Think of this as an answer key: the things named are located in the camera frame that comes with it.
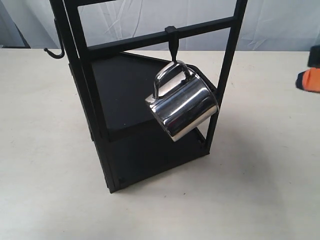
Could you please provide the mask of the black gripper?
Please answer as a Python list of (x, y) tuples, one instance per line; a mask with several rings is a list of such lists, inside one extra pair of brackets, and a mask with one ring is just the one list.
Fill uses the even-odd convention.
[(320, 93), (320, 45), (314, 45), (309, 50), (308, 70), (300, 72), (297, 75), (295, 86), (297, 89)]

